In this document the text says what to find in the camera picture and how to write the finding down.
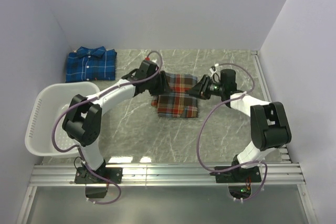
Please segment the red brown plaid shirt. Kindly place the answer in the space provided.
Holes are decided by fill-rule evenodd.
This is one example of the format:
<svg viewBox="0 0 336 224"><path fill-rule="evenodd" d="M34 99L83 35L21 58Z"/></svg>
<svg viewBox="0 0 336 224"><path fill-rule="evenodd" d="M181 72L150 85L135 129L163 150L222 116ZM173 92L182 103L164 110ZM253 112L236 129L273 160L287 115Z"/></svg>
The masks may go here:
<svg viewBox="0 0 336 224"><path fill-rule="evenodd" d="M151 106L164 118L190 119L198 117L198 100L186 92L197 84L191 74L166 73L170 93L153 97Z"/></svg>

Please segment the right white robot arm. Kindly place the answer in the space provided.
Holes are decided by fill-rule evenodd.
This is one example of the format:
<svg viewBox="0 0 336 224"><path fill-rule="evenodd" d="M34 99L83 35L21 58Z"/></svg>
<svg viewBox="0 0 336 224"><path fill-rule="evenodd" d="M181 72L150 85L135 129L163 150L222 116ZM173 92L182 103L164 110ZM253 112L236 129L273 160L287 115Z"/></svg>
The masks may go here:
<svg viewBox="0 0 336 224"><path fill-rule="evenodd" d="M233 69L222 69L218 81L204 75L187 94L202 100L218 96L222 104L250 118L251 141L245 149L234 157L230 166L207 168L215 181L218 184L263 182L266 172L260 171L265 168L261 162L269 153L292 139L283 104L262 101L238 90Z"/></svg>

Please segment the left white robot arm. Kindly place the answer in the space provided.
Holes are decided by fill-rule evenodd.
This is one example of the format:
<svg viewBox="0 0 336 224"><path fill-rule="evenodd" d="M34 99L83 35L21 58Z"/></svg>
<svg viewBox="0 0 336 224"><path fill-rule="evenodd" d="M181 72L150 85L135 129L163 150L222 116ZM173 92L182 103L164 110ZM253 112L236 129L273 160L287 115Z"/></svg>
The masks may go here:
<svg viewBox="0 0 336 224"><path fill-rule="evenodd" d="M62 129L79 147L82 164L76 169L76 184L121 182L122 168L107 167L99 150L102 116L121 102L144 91L154 96L170 91L166 73L148 59L111 87L87 97L79 94L73 97Z"/></svg>

